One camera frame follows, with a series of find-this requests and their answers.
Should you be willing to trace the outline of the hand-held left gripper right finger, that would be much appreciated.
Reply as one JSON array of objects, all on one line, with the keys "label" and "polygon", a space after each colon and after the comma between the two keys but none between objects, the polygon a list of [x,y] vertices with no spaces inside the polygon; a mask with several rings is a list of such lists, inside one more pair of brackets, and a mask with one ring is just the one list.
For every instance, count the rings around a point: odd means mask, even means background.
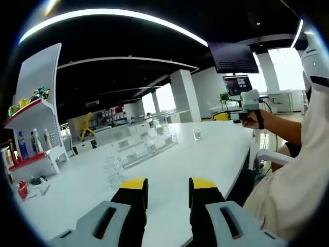
[{"label": "hand-held left gripper right finger", "polygon": [[189,208],[193,246],[288,246],[209,180],[189,178]]}]

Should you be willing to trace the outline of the person's right hand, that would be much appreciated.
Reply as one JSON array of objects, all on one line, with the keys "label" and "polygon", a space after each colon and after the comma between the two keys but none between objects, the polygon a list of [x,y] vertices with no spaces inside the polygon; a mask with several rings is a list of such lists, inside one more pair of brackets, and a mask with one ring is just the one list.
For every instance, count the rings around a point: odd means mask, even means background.
[{"label": "person's right hand", "polygon": [[259,129],[259,123],[255,112],[249,112],[247,117],[242,121],[242,126],[250,129]]}]

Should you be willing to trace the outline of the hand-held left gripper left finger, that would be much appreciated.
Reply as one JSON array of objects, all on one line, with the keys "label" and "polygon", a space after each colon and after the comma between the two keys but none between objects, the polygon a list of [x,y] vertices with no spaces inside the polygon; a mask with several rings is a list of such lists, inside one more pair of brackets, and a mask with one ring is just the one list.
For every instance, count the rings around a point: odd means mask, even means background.
[{"label": "hand-held left gripper left finger", "polygon": [[125,181],[76,224],[48,241],[49,246],[142,246],[147,224],[148,179]]}]

